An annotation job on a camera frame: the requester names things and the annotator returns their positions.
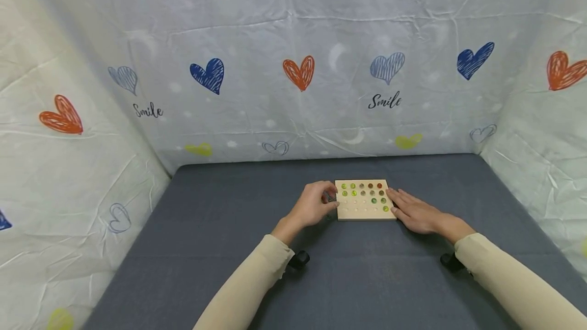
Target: black clip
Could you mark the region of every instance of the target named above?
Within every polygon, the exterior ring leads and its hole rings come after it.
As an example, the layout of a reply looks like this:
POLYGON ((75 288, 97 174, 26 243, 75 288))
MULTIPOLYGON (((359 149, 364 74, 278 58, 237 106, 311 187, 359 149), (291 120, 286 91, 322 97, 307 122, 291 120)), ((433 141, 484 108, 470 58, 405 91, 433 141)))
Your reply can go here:
POLYGON ((306 266, 306 264, 308 264, 308 261, 310 261, 310 256, 307 252, 301 250, 291 258, 289 263, 287 263, 287 266, 296 270, 301 270, 306 266))
POLYGON ((440 263, 443 267, 447 268, 449 272, 455 273, 465 268, 463 263, 461 263, 456 255, 453 253, 451 254, 444 254, 440 257, 440 263))

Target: gray table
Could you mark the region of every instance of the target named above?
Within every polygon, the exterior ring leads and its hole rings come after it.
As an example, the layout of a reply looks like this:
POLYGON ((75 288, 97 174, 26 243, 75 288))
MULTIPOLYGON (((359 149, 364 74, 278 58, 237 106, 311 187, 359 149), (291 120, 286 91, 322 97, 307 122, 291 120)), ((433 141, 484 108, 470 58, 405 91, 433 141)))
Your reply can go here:
MULTIPOLYGON (((173 177, 85 329, 192 329, 244 257, 314 180, 386 179, 464 218, 587 314, 587 284, 476 155, 185 166, 173 177)), ((324 221, 311 257, 267 294, 250 329, 517 328, 439 237, 399 222, 324 221)))

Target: arm sleeve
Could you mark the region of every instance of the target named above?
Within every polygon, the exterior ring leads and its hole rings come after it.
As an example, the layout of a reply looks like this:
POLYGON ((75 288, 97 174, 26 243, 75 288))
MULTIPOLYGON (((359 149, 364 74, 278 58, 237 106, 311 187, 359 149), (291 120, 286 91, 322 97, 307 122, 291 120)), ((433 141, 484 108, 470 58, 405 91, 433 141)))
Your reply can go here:
POLYGON ((286 244, 266 235, 212 298, 194 330, 246 330, 293 256, 286 244))
POLYGON ((587 318, 567 299, 485 236, 471 234, 455 251, 522 329, 587 329, 587 318))

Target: crescent moon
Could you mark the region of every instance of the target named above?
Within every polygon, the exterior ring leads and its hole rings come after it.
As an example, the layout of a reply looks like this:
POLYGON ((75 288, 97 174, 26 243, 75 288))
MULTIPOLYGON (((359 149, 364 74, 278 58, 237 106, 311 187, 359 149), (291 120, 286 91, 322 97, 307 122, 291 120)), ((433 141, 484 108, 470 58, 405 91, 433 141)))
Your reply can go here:
POLYGON ((345 52, 346 48, 343 44, 336 44, 331 48, 331 51, 328 53, 328 63, 330 64, 332 70, 337 71, 336 69, 336 61, 340 57, 341 53, 345 52))
POLYGON ((352 138, 350 141, 347 140, 342 140, 344 143, 346 144, 359 144, 360 142, 363 141, 363 139, 365 138, 365 134, 363 133, 363 129, 359 129, 359 133, 357 134, 356 137, 352 138))
POLYGON ((136 30, 128 33, 128 38, 136 40, 145 45, 151 53, 151 60, 157 55, 157 41, 146 30, 136 30))

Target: orange heart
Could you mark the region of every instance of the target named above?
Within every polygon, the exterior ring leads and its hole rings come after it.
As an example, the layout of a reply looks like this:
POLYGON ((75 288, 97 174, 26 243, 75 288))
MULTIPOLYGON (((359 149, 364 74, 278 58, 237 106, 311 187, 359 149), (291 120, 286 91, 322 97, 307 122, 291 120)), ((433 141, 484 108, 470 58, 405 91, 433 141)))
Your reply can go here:
POLYGON ((567 53, 557 51, 548 59, 547 74, 550 90, 564 90, 587 75, 587 60, 577 61, 569 67, 567 53))
POLYGON ((314 58, 312 55, 306 56, 302 61, 301 69, 293 60, 285 59, 283 60, 283 71, 285 71, 287 78, 300 88, 300 91, 304 92, 314 76, 314 58))
POLYGON ((84 130, 82 121, 75 111, 69 99, 62 95, 55 96, 55 107, 58 114, 51 111, 43 111, 39 114, 39 120, 45 126, 66 134, 81 134, 84 130))

